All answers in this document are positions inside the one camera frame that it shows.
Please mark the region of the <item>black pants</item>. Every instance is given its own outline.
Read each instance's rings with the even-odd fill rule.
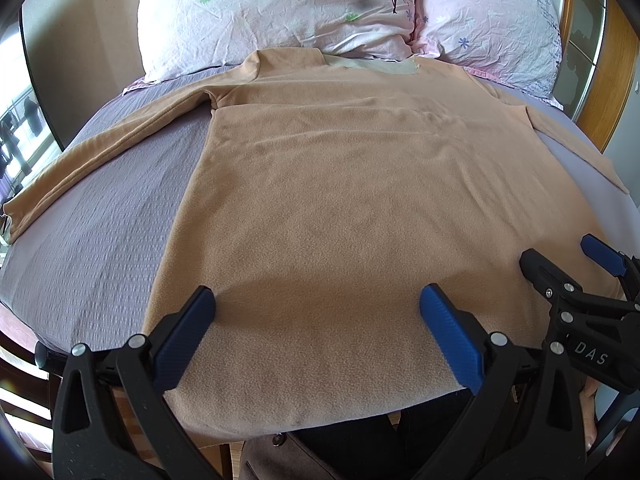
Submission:
[[[472,398],[460,390],[402,410],[396,431],[386,415],[295,431],[348,480],[409,479],[433,454]]]
[[[22,156],[22,152],[18,148],[17,137],[15,137],[11,132],[8,132],[6,129],[3,129],[0,132],[0,139],[2,139],[2,143],[6,146],[6,150],[9,153],[10,161],[15,159],[20,164],[20,169],[25,175],[31,173],[31,167],[27,164],[27,161],[24,160]]]

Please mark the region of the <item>metal screw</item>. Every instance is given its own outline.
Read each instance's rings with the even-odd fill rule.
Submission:
[[[509,340],[502,332],[494,332],[491,334],[491,342],[496,346],[505,346]]]
[[[564,352],[564,346],[562,346],[562,343],[559,343],[558,341],[553,341],[551,345],[549,345],[549,348],[554,354],[557,355],[562,355],[562,353]]]
[[[275,446],[282,446],[287,439],[287,435],[285,433],[276,433],[273,435],[273,439],[271,439],[271,443]]]
[[[86,346],[84,345],[84,343],[78,343],[77,345],[74,345],[74,347],[71,349],[71,353],[76,357],[80,357],[82,354],[84,354],[85,350],[86,350]]]
[[[146,343],[145,335],[136,334],[129,338],[129,346],[131,348],[140,348],[144,343]]]

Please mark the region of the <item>pillow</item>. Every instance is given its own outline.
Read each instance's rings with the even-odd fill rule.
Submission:
[[[402,60],[413,28],[414,0],[140,0],[138,9],[147,82],[276,46]]]
[[[412,51],[556,102],[562,59],[553,0],[416,0]]]

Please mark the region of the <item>floor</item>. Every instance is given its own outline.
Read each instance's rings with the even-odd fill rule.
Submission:
[[[400,412],[393,412],[388,414],[389,420],[391,424],[394,426],[398,425],[400,422]],[[238,478],[240,474],[240,455],[242,453],[242,446],[244,442],[232,442],[229,444],[229,448],[231,450],[231,464],[234,472],[234,479]]]

